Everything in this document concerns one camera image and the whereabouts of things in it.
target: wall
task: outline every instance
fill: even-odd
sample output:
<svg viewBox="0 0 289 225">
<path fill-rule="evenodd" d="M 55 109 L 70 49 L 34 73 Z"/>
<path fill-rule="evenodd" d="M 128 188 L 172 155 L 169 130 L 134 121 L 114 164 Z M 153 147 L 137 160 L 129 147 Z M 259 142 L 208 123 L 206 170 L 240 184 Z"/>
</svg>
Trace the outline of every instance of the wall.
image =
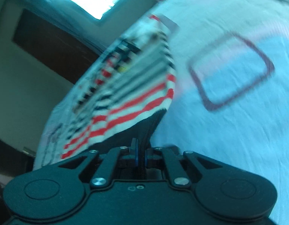
<svg viewBox="0 0 289 225">
<path fill-rule="evenodd" d="M 107 18 L 102 21 L 101 24 L 100 22 L 95 23 L 93 20 L 87 19 L 73 9 L 70 11 L 70 14 L 77 19 L 90 36 L 100 41 L 103 45 L 109 46 L 126 29 L 135 23 L 136 20 L 153 7 L 156 1 L 157 0 L 123 0 L 119 7 L 111 8 L 109 11 L 111 14 L 106 14 Z"/>
<path fill-rule="evenodd" d="M 22 10 L 6 0 L 0 13 L 0 139 L 36 151 L 50 112 L 72 83 L 12 42 Z"/>
</svg>

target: light blue fabric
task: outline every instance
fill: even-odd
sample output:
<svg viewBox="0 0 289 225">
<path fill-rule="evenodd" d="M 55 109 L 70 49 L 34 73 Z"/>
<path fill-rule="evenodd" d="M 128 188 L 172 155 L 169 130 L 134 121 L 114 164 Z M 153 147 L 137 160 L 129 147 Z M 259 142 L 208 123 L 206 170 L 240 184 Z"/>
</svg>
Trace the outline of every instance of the light blue fabric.
<svg viewBox="0 0 289 225">
<path fill-rule="evenodd" d="M 190 149 L 269 179 L 278 191 L 270 217 L 279 225 L 289 224 L 289 40 L 276 36 L 257 47 L 275 66 L 271 76 L 213 112 L 205 109 L 193 84 L 174 99 L 151 143 L 175 144 L 181 151 Z M 265 70 L 262 59 L 248 48 L 202 85 L 217 103 Z"/>
</svg>

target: dark floor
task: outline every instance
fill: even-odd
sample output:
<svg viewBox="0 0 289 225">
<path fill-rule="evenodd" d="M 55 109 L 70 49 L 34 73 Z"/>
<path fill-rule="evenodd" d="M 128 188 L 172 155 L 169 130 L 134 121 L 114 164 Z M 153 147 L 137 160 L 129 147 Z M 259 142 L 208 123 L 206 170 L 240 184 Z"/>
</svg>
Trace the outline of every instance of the dark floor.
<svg viewBox="0 0 289 225">
<path fill-rule="evenodd" d="M 16 177 L 29 172 L 33 168 L 34 159 L 17 151 L 0 140 L 0 174 Z M 0 199 L 0 225 L 9 219 L 10 215 Z"/>
</svg>

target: mattress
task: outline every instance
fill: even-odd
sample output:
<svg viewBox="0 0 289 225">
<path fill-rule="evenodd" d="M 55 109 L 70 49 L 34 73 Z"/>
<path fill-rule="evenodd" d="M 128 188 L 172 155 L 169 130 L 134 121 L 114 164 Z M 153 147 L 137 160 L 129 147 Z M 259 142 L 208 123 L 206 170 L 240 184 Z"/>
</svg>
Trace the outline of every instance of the mattress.
<svg viewBox="0 0 289 225">
<path fill-rule="evenodd" d="M 176 84 L 151 145 L 174 144 L 267 178 L 278 191 L 270 218 L 289 225 L 289 0 L 165 0 L 148 14 L 169 30 Z M 133 37 L 148 14 L 122 37 Z M 54 119 L 69 124 L 73 96 L 99 67 L 53 110 L 35 169 L 50 164 L 41 162 L 48 136 L 61 131 Z"/>
</svg>

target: brown wooden panel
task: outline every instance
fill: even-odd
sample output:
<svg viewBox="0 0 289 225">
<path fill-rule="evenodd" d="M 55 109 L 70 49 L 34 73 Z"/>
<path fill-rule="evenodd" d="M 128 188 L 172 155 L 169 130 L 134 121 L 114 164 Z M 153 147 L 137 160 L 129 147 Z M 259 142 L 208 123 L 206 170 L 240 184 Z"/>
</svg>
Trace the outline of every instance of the brown wooden panel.
<svg viewBox="0 0 289 225">
<path fill-rule="evenodd" d="M 13 42 L 72 83 L 99 57 L 72 35 L 26 9 Z"/>
</svg>

